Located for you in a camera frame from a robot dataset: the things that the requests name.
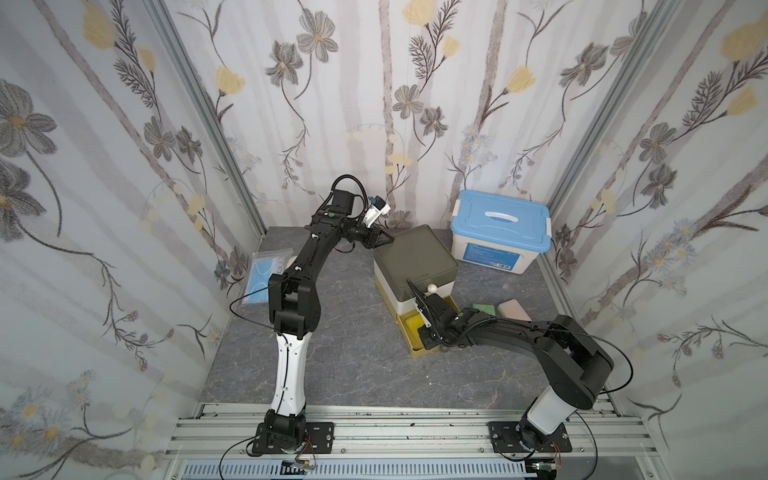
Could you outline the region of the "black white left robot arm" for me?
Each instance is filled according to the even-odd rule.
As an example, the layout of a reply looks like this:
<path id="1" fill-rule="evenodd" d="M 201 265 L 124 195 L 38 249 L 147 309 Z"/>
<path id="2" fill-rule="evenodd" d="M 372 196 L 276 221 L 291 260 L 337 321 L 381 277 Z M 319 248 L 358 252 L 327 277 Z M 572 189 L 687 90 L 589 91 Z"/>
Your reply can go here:
<path id="1" fill-rule="evenodd" d="M 366 198 L 362 212 L 352 213 L 356 196 L 332 189 L 306 226 L 308 237 L 295 260 L 267 285 L 269 320 L 276 333 L 276 388 L 264 421 L 257 429 L 251 456 L 294 453 L 309 444 L 305 375 L 308 347 L 321 318 L 317 280 L 340 241 L 374 249 L 393 241 L 376 225 L 390 211 L 380 196 Z"/>

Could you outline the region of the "olive cream drawer cabinet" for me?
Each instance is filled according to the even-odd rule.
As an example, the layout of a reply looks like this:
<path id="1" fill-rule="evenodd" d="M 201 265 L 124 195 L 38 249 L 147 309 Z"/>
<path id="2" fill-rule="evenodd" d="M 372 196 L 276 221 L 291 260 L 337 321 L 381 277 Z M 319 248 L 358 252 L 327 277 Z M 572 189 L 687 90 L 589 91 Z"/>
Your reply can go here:
<path id="1" fill-rule="evenodd" d="M 458 274 L 458 262 L 428 225 L 393 235 L 394 241 L 374 250 L 375 284 L 394 318 L 416 310 L 408 281 L 422 293 L 448 297 Z"/>

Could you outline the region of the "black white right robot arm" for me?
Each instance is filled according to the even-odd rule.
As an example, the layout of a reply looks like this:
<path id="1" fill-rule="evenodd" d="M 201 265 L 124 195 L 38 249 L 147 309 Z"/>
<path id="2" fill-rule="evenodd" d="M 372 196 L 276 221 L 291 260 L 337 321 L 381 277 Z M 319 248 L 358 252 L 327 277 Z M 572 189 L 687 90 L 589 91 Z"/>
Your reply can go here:
<path id="1" fill-rule="evenodd" d="M 416 297 L 424 325 L 424 347 L 494 347 L 538 361 L 548 386 L 527 408 L 511 438 L 527 454 L 558 439 L 564 422 L 591 409 L 614 368 L 610 355 L 571 317 L 525 321 L 498 317 L 475 308 L 458 312 L 436 294 Z"/>

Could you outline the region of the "beige sponge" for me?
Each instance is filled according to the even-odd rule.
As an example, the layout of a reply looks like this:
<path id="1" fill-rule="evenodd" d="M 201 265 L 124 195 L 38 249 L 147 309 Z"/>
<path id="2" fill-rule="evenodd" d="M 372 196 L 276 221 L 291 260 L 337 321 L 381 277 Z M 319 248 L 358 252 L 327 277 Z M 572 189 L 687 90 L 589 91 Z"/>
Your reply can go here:
<path id="1" fill-rule="evenodd" d="M 522 307 L 518 300 L 507 300 L 500 303 L 496 308 L 496 313 L 503 317 L 516 321 L 531 321 L 531 317 Z"/>

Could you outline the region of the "green sponge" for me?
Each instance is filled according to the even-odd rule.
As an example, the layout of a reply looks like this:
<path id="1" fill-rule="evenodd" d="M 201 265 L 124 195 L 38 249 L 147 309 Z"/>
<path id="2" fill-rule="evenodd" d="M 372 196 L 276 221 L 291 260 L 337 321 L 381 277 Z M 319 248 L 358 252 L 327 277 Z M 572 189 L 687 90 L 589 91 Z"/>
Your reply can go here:
<path id="1" fill-rule="evenodd" d="M 485 313 L 489 316 L 495 316 L 496 315 L 496 309 L 495 306 L 492 304 L 474 304 L 473 308 L 478 310 L 479 312 Z"/>

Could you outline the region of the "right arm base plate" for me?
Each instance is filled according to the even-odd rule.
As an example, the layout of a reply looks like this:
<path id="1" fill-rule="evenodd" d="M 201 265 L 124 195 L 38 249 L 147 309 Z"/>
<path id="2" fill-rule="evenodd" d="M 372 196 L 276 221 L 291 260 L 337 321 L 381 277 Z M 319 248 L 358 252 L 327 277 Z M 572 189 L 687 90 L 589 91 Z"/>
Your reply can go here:
<path id="1" fill-rule="evenodd" d="M 493 450 L 496 453 L 527 455 L 531 452 L 570 453 L 573 447 L 565 425 L 561 423 L 553 433 L 543 434 L 534 427 L 518 421 L 492 421 L 487 423 Z"/>

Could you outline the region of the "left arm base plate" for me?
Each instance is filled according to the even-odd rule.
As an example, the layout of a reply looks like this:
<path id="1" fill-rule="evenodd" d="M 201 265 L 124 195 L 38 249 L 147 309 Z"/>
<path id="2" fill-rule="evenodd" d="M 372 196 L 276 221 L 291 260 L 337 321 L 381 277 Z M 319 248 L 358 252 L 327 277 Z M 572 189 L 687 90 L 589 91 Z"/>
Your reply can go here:
<path id="1" fill-rule="evenodd" d="M 309 422 L 277 425 L 258 425 L 254 438 L 248 443 L 246 453 L 252 457 L 278 454 L 330 454 L 334 443 L 335 424 Z"/>

